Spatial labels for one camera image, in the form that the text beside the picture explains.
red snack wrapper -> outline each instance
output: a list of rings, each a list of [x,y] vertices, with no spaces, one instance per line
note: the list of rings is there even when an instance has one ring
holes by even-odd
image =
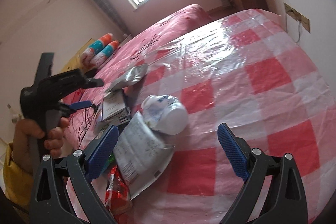
[[[105,195],[105,207],[118,221],[118,215],[132,208],[129,189],[121,178],[118,167],[115,165],[109,172],[109,179]]]

yellow cloth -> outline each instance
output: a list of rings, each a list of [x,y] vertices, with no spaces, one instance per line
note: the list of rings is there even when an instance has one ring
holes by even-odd
[[[30,193],[33,187],[33,177],[12,161],[12,149],[13,144],[9,144],[3,166],[3,179],[6,186],[5,194],[8,199],[28,210]]]
[[[88,42],[86,42],[85,45],[83,45],[83,47],[81,47],[78,50],[78,52],[76,52],[76,54],[68,61],[68,63],[65,64],[65,66],[60,72],[65,72],[65,71],[69,71],[72,69],[81,69],[82,73],[86,73],[87,69],[84,68],[80,60],[80,55],[86,50],[88,46],[90,46],[94,42],[95,40],[92,38]]]

hand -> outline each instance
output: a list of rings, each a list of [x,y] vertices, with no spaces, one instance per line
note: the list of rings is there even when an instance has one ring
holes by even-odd
[[[56,127],[48,133],[48,140],[44,141],[44,147],[50,150],[53,158],[61,156],[61,147],[63,146],[64,129],[69,125],[66,118],[61,118],[59,127]],[[23,170],[33,173],[33,166],[29,156],[28,137],[37,139],[43,138],[45,133],[40,126],[30,119],[20,120],[15,126],[13,141],[13,160]]]

yellow jacket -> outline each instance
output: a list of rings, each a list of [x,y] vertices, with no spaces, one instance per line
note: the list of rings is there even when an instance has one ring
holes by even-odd
[[[8,199],[28,210],[30,193],[33,187],[33,177],[12,161],[12,149],[13,144],[9,144],[3,166],[3,179],[6,186],[5,194]]]

electrical outlet plate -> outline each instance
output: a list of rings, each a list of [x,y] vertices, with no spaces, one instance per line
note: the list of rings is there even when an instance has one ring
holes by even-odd
[[[294,18],[296,21],[301,22],[302,26],[308,32],[310,32],[310,20],[304,15],[300,14],[298,11],[296,11],[293,7],[289,6],[287,3],[284,3],[284,5],[286,14]]]

